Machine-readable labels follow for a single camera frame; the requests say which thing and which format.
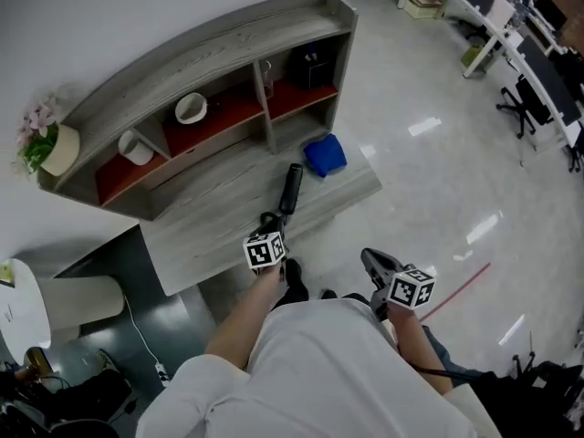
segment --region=white round table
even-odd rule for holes
[[[47,349],[78,337],[79,326],[119,315],[124,297],[109,276],[37,279],[17,259],[4,261],[14,273],[14,287],[0,285],[0,331],[15,361],[26,351]]]

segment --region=computer monitor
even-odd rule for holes
[[[537,0],[534,7],[556,31],[559,31],[568,21],[566,15],[561,12],[552,0]]]

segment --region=potted plant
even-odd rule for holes
[[[44,98],[29,109],[18,128],[16,167],[27,173],[39,168],[58,177],[79,156],[79,133],[57,121],[57,98]]]

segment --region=person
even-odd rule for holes
[[[47,425],[60,421],[107,421],[130,396],[131,387],[108,353],[100,349],[101,372],[78,386],[51,392],[38,380],[34,367],[0,372],[0,398],[21,401],[42,412]]]
[[[397,335],[363,297],[308,300],[301,269],[286,261],[246,290],[211,336],[141,416],[138,438],[500,438],[468,385],[419,374],[443,370],[415,313],[390,305]]]

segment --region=red shelf compartment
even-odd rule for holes
[[[279,79],[274,83],[274,96],[267,100],[267,108],[271,119],[277,120],[337,94],[339,91],[332,85],[305,90],[287,79]]]
[[[252,86],[243,84],[226,89],[207,100],[207,115],[201,121],[182,125],[173,120],[163,125],[171,156],[184,154],[221,131],[263,113]]]
[[[116,154],[113,159],[101,166],[95,173],[99,204],[102,206],[108,204],[165,162],[167,160],[158,152],[155,152],[152,160],[145,165],[136,165],[125,157]]]

